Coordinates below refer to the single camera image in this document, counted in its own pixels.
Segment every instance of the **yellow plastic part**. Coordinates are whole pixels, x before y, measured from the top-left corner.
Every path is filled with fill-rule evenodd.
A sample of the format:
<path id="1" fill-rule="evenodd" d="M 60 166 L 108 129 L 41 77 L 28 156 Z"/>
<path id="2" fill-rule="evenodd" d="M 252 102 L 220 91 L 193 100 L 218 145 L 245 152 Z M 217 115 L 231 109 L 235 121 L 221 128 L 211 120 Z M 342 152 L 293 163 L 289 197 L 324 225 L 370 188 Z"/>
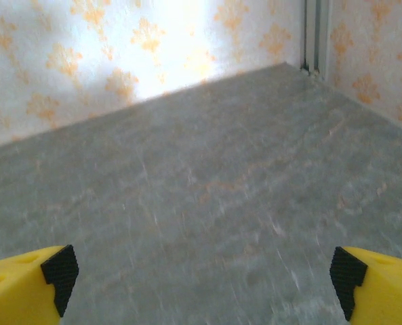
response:
<path id="1" fill-rule="evenodd" d="M 361 248 L 344 249 L 364 262 L 362 286 L 354 291 L 352 325 L 402 325 L 402 259 Z"/>
<path id="2" fill-rule="evenodd" d="M 55 288 L 41 264 L 60 251 L 53 246 L 0 260 L 0 325 L 57 325 Z"/>

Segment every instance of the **floor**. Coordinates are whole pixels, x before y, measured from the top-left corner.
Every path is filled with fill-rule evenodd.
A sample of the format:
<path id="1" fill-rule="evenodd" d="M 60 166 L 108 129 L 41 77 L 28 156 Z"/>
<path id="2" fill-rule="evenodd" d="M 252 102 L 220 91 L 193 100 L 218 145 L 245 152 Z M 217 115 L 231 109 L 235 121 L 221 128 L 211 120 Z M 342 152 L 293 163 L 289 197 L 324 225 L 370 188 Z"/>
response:
<path id="1" fill-rule="evenodd" d="M 73 244 L 64 324 L 345 324 L 402 258 L 402 130 L 282 64 L 0 148 L 0 258 Z"/>

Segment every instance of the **orange patterned wallpaper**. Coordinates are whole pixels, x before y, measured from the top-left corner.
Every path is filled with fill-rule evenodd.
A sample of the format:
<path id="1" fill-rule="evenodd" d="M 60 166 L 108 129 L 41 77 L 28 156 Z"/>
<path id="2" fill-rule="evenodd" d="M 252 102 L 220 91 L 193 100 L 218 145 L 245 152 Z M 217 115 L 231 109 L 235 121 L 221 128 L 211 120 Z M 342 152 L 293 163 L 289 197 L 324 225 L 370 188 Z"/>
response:
<path id="1" fill-rule="evenodd" d="M 301 3 L 0 1 L 0 145 L 238 72 L 299 66 Z"/>
<path id="2" fill-rule="evenodd" d="M 402 124 L 402 0 L 332 4 L 327 81 Z"/>

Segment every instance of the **wall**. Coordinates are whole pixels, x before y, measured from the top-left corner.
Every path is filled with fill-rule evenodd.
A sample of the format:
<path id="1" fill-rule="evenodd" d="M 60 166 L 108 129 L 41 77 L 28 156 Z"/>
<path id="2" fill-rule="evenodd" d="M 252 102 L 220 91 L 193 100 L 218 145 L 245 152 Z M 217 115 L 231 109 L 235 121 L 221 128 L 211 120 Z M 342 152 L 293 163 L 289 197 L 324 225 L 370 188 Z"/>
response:
<path id="1" fill-rule="evenodd" d="M 0 145 L 212 79 L 300 65 L 301 0 L 0 0 Z"/>
<path id="2" fill-rule="evenodd" d="M 327 80 L 402 124 L 402 0 L 331 4 Z"/>

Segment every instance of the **black rubber pad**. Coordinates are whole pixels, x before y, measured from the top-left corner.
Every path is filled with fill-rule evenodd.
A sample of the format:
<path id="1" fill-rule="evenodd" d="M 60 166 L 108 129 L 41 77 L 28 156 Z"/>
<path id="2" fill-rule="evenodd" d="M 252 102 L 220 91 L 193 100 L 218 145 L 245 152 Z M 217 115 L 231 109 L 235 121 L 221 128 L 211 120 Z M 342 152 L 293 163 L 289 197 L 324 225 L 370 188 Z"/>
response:
<path id="1" fill-rule="evenodd" d="M 368 265 L 352 256 L 342 247 L 336 247 L 330 266 L 330 278 L 347 321 L 355 308 L 354 291 L 365 279 Z"/>
<path id="2" fill-rule="evenodd" d="M 67 245 L 58 251 L 41 264 L 41 269 L 47 284 L 54 285 L 54 304 L 59 316 L 63 317 L 79 275 L 79 266 L 77 265 L 73 246 Z"/>

